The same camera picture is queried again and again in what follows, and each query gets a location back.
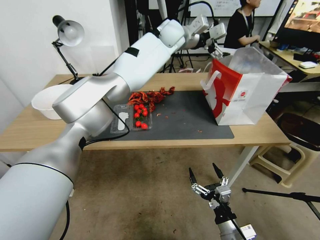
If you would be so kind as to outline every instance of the white bowl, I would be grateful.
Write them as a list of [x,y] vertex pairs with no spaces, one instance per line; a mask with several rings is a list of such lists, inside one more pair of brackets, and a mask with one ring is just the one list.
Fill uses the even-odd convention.
[[52,108],[54,101],[63,94],[66,90],[72,87],[71,84],[60,84],[43,89],[38,92],[31,101],[31,105],[34,109],[39,110],[45,117],[58,120],[61,117]]

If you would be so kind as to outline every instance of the black t-shirt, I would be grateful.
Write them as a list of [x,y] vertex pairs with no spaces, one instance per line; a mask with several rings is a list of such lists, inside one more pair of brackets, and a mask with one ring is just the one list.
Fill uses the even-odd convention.
[[249,36],[251,30],[254,27],[254,22],[252,24],[252,16],[250,15],[247,17],[249,29],[247,28],[246,21],[243,18],[243,15],[236,10],[236,12],[232,15],[232,17],[229,20],[228,23],[228,28],[227,28],[227,36],[226,40],[224,42],[224,47],[226,48],[234,48],[238,49],[242,46],[238,39],[246,36],[246,37],[251,37],[252,35]]

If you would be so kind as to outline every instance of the person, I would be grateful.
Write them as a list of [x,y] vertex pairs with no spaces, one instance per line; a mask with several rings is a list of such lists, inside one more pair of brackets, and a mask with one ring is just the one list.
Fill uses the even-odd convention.
[[238,49],[260,41],[260,36],[252,36],[254,27],[254,10],[261,0],[240,0],[241,8],[237,9],[229,20],[225,48]]

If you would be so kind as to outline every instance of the chair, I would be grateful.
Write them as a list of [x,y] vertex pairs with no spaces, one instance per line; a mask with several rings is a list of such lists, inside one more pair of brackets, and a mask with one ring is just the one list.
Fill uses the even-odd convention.
[[292,183],[320,155],[320,124],[292,113],[284,113],[278,120],[279,128],[289,138],[291,151],[287,157],[295,165],[285,170],[263,157],[272,147],[260,149],[250,165],[260,164],[271,172],[279,175],[279,184],[290,188]]

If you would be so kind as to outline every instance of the lanyard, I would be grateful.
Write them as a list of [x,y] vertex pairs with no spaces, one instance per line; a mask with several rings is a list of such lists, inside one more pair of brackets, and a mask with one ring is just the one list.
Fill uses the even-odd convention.
[[[242,13],[242,16],[244,18],[244,21],[246,22],[247,29],[249,31],[249,37],[250,37],[252,35],[252,29],[249,29],[249,24],[248,24],[247,17],[246,17],[246,15],[244,15],[244,12],[242,11],[242,9],[241,9],[241,13]],[[251,13],[251,20],[252,20],[252,27],[253,27],[253,12]]]

